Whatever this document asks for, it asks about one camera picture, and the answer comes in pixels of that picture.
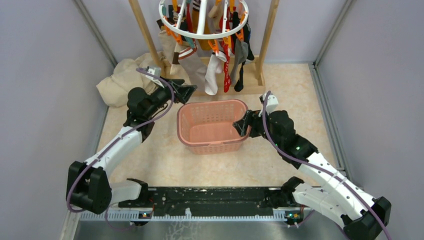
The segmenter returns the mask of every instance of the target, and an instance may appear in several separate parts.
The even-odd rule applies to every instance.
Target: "white sock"
[[[219,51],[217,55],[212,54],[210,56],[209,64],[207,65],[206,71],[206,86],[204,91],[208,95],[216,95],[218,92],[217,85],[217,76],[216,74],[221,74],[223,72],[222,62],[225,62],[227,57],[225,53]]]

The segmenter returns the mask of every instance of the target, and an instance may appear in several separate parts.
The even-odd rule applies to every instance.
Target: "plastic basket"
[[[247,108],[237,99],[188,103],[178,110],[178,138],[194,154],[237,151],[249,135],[241,137],[233,122],[240,120]]]

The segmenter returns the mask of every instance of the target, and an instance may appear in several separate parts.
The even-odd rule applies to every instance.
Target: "wooden drying rack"
[[[162,69],[162,77],[168,79],[174,79],[176,76],[170,75],[170,63],[162,58],[161,60],[158,52],[156,51],[155,44],[153,43],[152,36],[149,32],[146,20],[144,18],[142,9],[138,0],[128,0],[134,13],[135,19],[137,20],[138,26],[140,27],[141,33],[143,34],[144,40],[147,43],[151,57],[156,65]],[[240,95],[240,94],[263,94],[265,93],[265,79],[263,74],[263,65],[265,61],[265,55],[267,54],[268,45],[270,43],[271,32],[273,30],[275,18],[277,15],[278,6],[280,0],[272,0],[269,12],[268,20],[266,21],[265,32],[263,34],[262,47],[260,48],[260,54],[255,55],[255,59],[251,64],[244,66],[244,88],[240,92],[234,91],[233,87],[230,87],[228,92],[224,92],[224,74],[218,74],[216,81],[218,83],[218,92],[216,95]],[[208,65],[209,57],[201,57],[201,60]],[[234,65],[234,57],[231,57],[229,63],[229,69],[232,69]],[[196,91],[195,96],[207,96],[204,92]]]

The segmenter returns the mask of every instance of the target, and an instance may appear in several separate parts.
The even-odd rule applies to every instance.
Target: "metal panel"
[[[57,239],[66,174],[92,154],[113,67],[71,1],[0,7],[0,239]]]
[[[393,239],[424,239],[423,9],[357,1],[318,67],[351,177],[392,203]]]

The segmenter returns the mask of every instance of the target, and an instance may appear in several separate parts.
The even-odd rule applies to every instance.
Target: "orange clothespin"
[[[243,12],[243,15],[241,16],[241,19],[240,19],[240,23],[242,23],[245,20],[247,14],[248,14],[247,11]]]
[[[218,40],[214,39],[215,41],[215,45],[213,42],[211,42],[211,40],[208,40],[207,43],[209,44],[210,48],[216,53],[218,54],[220,52],[220,47],[218,45]]]
[[[177,0],[172,0],[172,7],[175,13],[178,13],[178,2]]]
[[[165,24],[163,24],[163,27],[165,28],[165,30],[166,30],[166,34],[168,35],[168,36],[170,36],[171,35],[171,29],[169,28],[169,27],[167,27]]]
[[[234,12],[234,5],[235,5],[235,0],[229,0],[229,12],[230,13]]]
[[[231,36],[225,36],[222,38],[222,40],[224,41],[226,45],[228,45],[228,48],[231,49],[233,47],[231,44]]]
[[[183,44],[183,39],[181,38],[180,34],[177,34],[171,30],[169,30],[171,32],[171,35],[173,36],[173,38],[175,39],[176,43],[178,43],[179,45]]]
[[[238,40],[240,40],[240,42],[244,42],[245,41],[245,33],[243,31],[243,28],[240,30],[240,34],[238,34],[236,32],[235,35],[237,36]]]

